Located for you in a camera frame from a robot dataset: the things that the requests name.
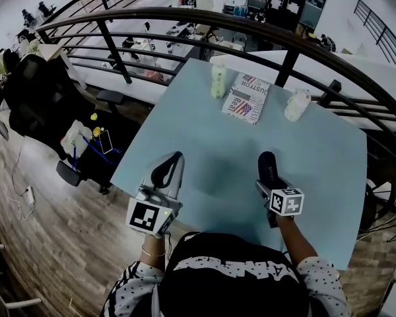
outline wooden floor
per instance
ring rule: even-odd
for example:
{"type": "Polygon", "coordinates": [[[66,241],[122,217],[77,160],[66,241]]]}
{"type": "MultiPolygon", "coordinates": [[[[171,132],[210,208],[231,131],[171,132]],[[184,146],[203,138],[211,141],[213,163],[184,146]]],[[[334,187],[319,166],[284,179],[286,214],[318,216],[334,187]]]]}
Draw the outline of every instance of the wooden floor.
{"type": "MultiPolygon", "coordinates": [[[[148,110],[141,115],[141,106],[132,108],[143,121],[148,110]]],[[[8,115],[0,113],[5,121],[8,115]]],[[[9,142],[0,136],[0,235],[7,265],[27,298],[44,302],[29,315],[97,316],[115,280],[141,251],[143,237],[125,226],[129,195],[114,187],[101,195],[91,181],[70,186],[55,171],[53,150],[9,131],[9,142]],[[8,199],[28,212],[11,180],[20,149],[16,190],[31,185],[36,197],[27,221],[17,219],[17,204],[8,199]]],[[[184,231],[174,227],[175,239],[184,231]]]]}

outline book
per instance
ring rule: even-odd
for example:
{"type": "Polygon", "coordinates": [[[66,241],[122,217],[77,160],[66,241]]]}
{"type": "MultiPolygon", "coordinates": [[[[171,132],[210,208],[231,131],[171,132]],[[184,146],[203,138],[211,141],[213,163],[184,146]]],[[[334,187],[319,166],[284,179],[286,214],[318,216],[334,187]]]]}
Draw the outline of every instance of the book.
{"type": "Polygon", "coordinates": [[[239,73],[222,107],[222,112],[256,124],[263,109],[270,83],[239,73]]]}

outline black office chair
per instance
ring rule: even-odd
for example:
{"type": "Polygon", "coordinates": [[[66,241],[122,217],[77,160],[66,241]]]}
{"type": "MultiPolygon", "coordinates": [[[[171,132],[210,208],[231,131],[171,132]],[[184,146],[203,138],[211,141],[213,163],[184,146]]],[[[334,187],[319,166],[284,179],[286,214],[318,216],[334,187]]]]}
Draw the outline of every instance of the black office chair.
{"type": "Polygon", "coordinates": [[[10,127],[51,147],[61,159],[56,170],[66,182],[78,186],[81,180],[91,179],[101,185],[100,192],[108,192],[118,162],[140,128],[137,122],[117,113],[116,104],[123,103],[122,94],[103,90],[97,99],[106,101],[112,113],[96,110],[73,85],[59,58],[46,62],[37,55],[28,55],[9,77],[3,95],[11,109],[10,127]],[[93,113],[98,115],[96,121],[90,118],[93,113]],[[117,151],[106,154],[104,159],[98,154],[100,146],[91,141],[74,168],[75,162],[60,141],[75,120],[91,130],[108,130],[117,151]],[[66,159],[70,166],[63,162],[66,159]]]}

